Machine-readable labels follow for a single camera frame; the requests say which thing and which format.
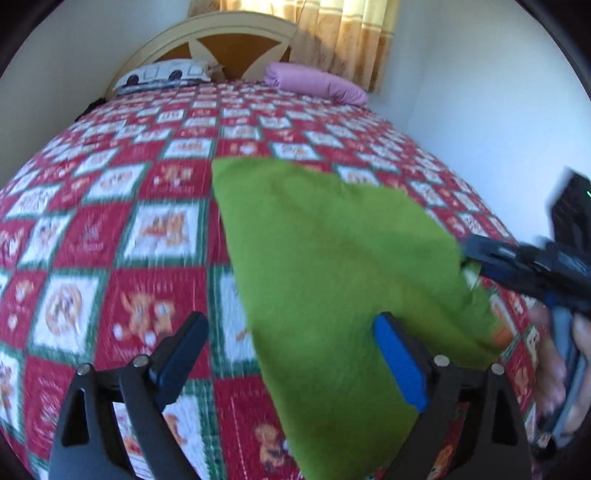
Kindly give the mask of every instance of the bedspread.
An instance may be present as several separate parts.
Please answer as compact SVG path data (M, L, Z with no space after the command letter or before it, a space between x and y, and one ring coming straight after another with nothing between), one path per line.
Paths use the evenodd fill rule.
M197 310L210 339L164 417L204 480L301 477L260 378L211 189L224 156L298 162L402 189L457 238L511 236L477 193L371 112L234 82L138 93L55 137L0 192L0 429L45 478L76 365L125 365ZM502 356L533 434L535 344L525 300L482 280L515 340ZM465 406L431 479L453 457ZM119 427L150 477L125 408Z

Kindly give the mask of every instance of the green cloth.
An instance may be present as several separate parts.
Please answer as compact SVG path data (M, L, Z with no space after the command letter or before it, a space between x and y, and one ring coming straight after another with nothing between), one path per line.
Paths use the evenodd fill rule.
M372 337L389 311L432 354L486 368L488 297L402 191L277 160L216 160L213 186L262 377L307 480L359 480L418 417Z

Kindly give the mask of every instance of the pillow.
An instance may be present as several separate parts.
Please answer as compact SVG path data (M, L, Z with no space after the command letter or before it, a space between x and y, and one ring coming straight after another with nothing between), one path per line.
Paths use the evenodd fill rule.
M214 65L204 60L165 60L131 70L115 84L114 90L165 82L211 82Z
M368 94L361 87L306 65L272 62L267 67L264 82L281 90L326 98L337 103L363 106L368 102Z

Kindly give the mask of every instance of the headboard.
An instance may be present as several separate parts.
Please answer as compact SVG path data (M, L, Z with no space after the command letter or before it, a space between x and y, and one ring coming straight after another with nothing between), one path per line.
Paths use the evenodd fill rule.
M126 72L159 60L199 59L223 65L229 80L259 80L272 61L287 61L298 26L256 12L198 15L159 33L119 69L107 90Z

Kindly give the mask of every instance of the beige curtain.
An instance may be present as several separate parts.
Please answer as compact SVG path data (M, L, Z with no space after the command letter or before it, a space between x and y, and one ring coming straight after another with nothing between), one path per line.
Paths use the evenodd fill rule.
M347 78L369 92L384 79L401 0L193 0L189 16L248 10L296 22L290 62Z

